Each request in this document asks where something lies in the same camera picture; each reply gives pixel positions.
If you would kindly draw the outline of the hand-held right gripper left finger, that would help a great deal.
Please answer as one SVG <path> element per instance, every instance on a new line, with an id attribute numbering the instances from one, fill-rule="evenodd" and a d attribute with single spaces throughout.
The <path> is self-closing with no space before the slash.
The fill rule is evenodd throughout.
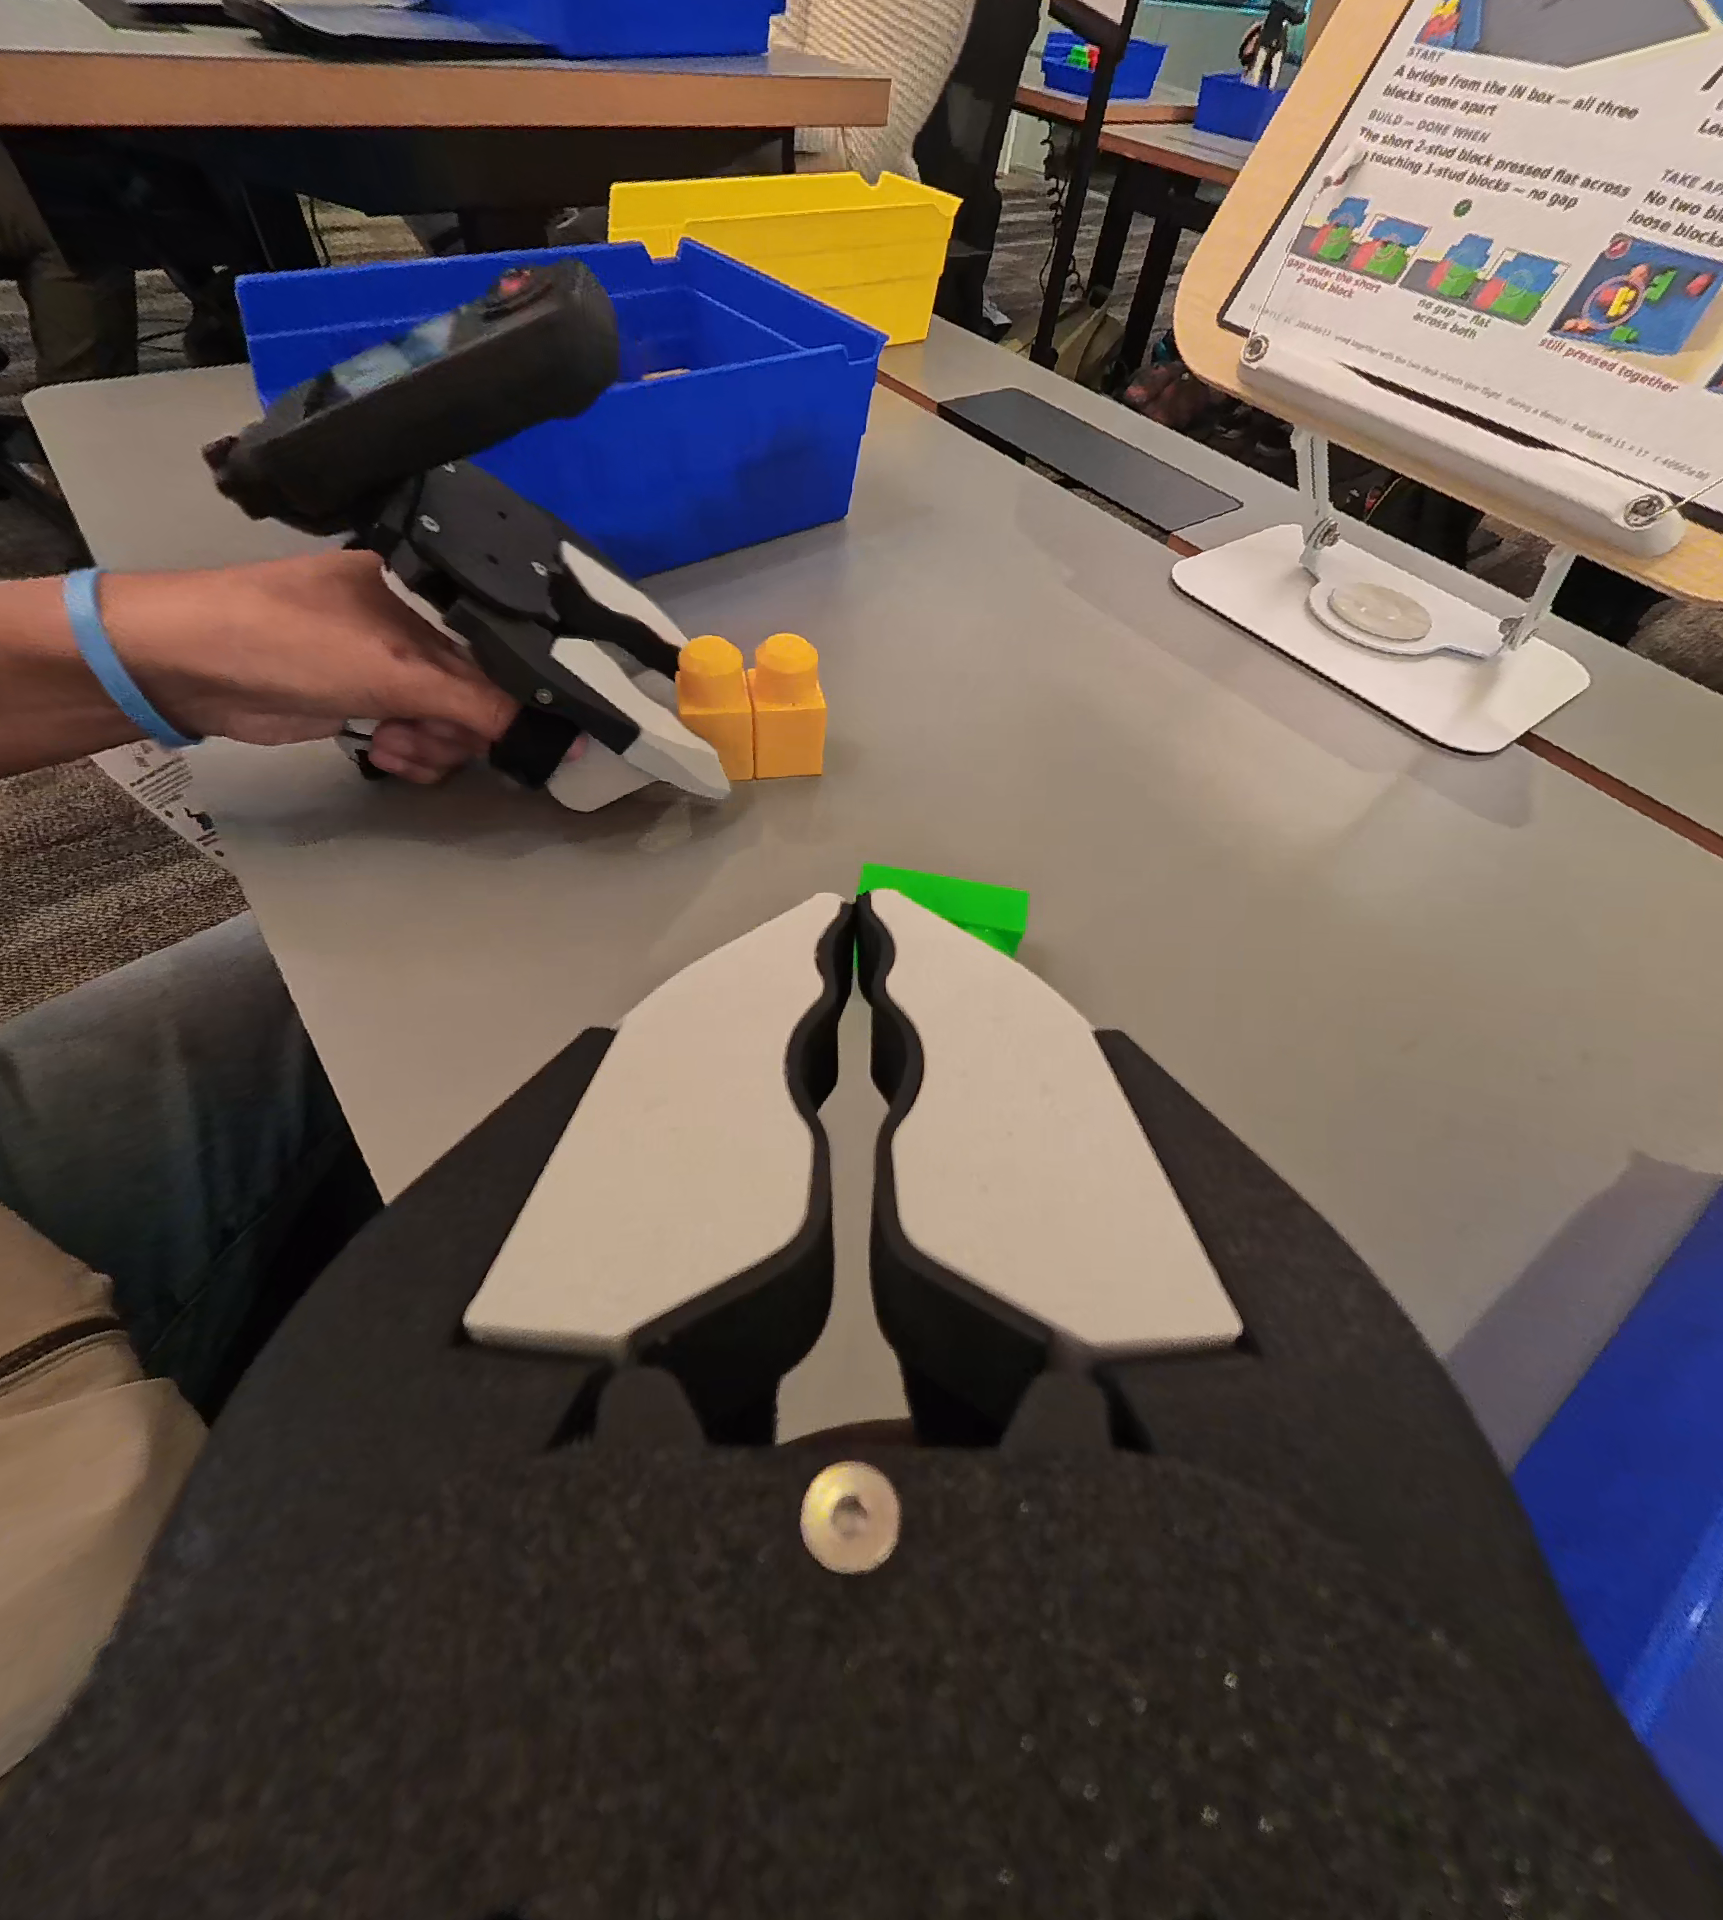
<path id="1" fill-rule="evenodd" d="M 624 1016 L 464 1311 L 476 1343 L 620 1361 L 812 1244 L 850 916 L 812 893 Z"/>

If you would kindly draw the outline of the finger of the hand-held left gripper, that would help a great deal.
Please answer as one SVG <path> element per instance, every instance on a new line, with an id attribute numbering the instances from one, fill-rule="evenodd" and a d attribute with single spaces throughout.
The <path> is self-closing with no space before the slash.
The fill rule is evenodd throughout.
<path id="1" fill-rule="evenodd" d="M 668 674 L 624 660 L 610 643 L 560 643 L 552 664 L 566 667 L 572 691 L 600 695 L 634 726 L 634 735 L 620 747 L 586 727 L 544 782 L 556 801 L 594 812 L 654 784 L 706 803 L 730 798 L 724 761 L 682 719 Z"/>
<path id="2" fill-rule="evenodd" d="M 558 640 L 594 642 L 654 697 L 676 695 L 688 635 L 644 588 L 590 548 L 554 549 L 546 582 L 546 626 Z"/>

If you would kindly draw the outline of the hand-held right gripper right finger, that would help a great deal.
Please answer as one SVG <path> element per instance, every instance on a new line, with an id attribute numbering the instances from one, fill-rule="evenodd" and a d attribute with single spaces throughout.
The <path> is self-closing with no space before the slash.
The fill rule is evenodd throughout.
<path id="1" fill-rule="evenodd" d="M 860 902 L 874 1307 L 928 1379 L 1219 1351 L 1239 1311 L 1091 1021 L 910 896 Z"/>

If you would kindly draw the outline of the orange mega block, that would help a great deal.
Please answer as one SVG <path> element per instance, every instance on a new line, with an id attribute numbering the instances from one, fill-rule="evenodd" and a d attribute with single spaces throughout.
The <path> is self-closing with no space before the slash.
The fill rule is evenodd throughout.
<path id="1" fill-rule="evenodd" d="M 752 710 L 754 777 L 822 777 L 828 707 L 820 654 L 800 634 L 760 642 L 746 671 Z"/>
<path id="2" fill-rule="evenodd" d="M 730 782 L 756 780 L 756 712 L 742 650 L 726 635 L 692 637 L 682 648 L 676 688 L 682 721 L 714 747 Z"/>

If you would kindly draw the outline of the green mega block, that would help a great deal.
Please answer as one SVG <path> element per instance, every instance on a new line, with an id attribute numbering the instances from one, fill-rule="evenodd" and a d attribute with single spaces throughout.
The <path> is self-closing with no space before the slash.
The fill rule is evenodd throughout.
<path id="1" fill-rule="evenodd" d="M 988 880 L 868 861 L 860 870 L 856 891 L 902 893 L 1008 955 L 1017 955 L 1029 923 L 1029 891 Z"/>

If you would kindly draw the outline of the person's left hand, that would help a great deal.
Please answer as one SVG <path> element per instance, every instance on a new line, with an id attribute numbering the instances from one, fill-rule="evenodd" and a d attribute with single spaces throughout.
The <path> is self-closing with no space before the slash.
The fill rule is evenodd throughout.
<path id="1" fill-rule="evenodd" d="M 182 733 L 256 747 L 364 733 L 374 777 L 440 784 L 510 731 L 518 702 L 388 586 L 376 555 L 314 555 L 174 576 L 190 635 L 138 674 Z"/>

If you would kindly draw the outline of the wooden table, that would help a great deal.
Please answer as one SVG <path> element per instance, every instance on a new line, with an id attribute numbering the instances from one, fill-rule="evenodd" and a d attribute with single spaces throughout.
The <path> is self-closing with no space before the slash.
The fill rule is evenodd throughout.
<path id="1" fill-rule="evenodd" d="M 318 59 L 242 29 L 0 2 L 0 129 L 786 132 L 886 125 L 892 80 L 780 50 L 710 59 Z"/>

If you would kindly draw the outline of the blue wristband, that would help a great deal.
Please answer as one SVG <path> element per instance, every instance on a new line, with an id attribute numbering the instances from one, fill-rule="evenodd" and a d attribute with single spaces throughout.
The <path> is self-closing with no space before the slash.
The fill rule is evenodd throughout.
<path id="1" fill-rule="evenodd" d="M 76 568 L 62 576 L 60 594 L 68 632 L 80 660 L 140 740 L 166 751 L 186 751 L 204 744 L 204 733 L 182 731 L 144 691 L 140 679 L 114 643 L 102 602 L 104 570 Z"/>

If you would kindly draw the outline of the yellow storage bin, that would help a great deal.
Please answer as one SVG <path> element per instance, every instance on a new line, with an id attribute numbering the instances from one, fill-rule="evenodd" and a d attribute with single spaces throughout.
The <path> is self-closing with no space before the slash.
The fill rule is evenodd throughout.
<path id="1" fill-rule="evenodd" d="M 608 233 L 656 257 L 692 240 L 910 345 L 928 336 L 960 206 L 894 171 L 634 180 L 612 187 Z"/>

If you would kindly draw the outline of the printed paper sheet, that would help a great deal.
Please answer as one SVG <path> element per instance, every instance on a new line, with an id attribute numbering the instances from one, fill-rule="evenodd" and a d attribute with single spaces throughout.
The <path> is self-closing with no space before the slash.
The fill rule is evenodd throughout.
<path id="1" fill-rule="evenodd" d="M 198 793 L 188 747 L 142 737 L 92 754 L 90 763 L 156 823 L 170 828 L 212 864 L 228 868 L 222 836 Z"/>

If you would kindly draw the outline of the black flat panel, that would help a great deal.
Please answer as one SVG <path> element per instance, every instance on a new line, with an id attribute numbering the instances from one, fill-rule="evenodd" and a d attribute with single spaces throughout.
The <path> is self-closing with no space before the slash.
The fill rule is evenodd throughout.
<path id="1" fill-rule="evenodd" d="M 938 411 L 978 441 L 1045 467 L 1067 488 L 1161 536 L 1185 533 L 1241 508 L 1235 493 L 1019 387 L 946 397 Z"/>

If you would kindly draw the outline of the person's jeans leg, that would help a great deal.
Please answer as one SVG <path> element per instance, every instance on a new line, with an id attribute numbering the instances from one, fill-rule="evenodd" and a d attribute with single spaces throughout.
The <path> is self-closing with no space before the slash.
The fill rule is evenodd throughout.
<path id="1" fill-rule="evenodd" d="M 112 1283 L 214 1422 L 382 1212 L 250 912 L 0 1024 L 0 1204 Z"/>

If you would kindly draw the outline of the white board stand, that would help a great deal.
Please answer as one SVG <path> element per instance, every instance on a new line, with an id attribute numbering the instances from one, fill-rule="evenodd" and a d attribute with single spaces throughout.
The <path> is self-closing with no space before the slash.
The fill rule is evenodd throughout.
<path id="1" fill-rule="evenodd" d="M 1459 592 L 1347 541 L 1329 441 L 1299 425 L 1291 444 L 1299 525 L 1267 525 L 1181 558 L 1171 583 L 1185 600 L 1459 755 L 1503 751 L 1591 683 L 1579 660 L 1539 637 L 1573 549 L 1547 549 L 1521 612 L 1479 612 Z"/>

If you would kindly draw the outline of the printed instruction sheet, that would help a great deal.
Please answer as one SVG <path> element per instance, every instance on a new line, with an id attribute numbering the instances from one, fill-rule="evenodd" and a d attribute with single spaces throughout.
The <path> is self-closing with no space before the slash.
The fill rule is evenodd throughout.
<path id="1" fill-rule="evenodd" d="M 1723 2 L 1407 3 L 1219 317 L 1723 516 Z"/>

